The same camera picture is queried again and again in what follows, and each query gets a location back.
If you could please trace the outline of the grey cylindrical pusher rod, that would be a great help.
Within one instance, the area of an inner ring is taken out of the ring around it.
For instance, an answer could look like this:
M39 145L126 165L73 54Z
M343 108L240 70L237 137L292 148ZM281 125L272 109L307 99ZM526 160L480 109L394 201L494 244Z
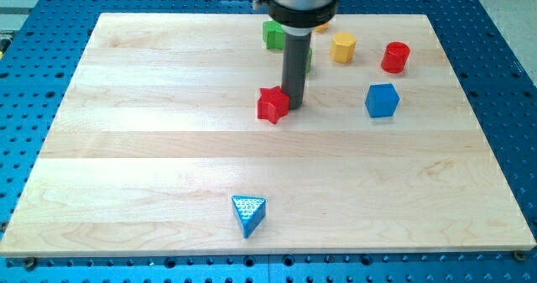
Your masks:
M300 108L303 102L310 38L311 33L284 37L281 89L289 97L290 110Z

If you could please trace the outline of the yellow block behind arm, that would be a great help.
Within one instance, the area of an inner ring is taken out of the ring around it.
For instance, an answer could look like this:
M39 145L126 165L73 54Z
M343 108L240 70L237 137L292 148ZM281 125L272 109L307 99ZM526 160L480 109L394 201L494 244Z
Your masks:
M315 27L315 32L316 33L324 33L328 30L329 28L329 24L328 23L324 23L324 24L321 24L317 27Z

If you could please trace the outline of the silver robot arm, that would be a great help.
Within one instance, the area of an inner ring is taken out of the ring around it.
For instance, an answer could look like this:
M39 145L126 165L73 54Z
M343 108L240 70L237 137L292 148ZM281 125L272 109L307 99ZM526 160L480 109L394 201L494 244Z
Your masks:
M281 89L291 110L301 107L305 90L310 39L313 30L336 14L338 0L253 0L253 9L268 8L268 15L284 30Z

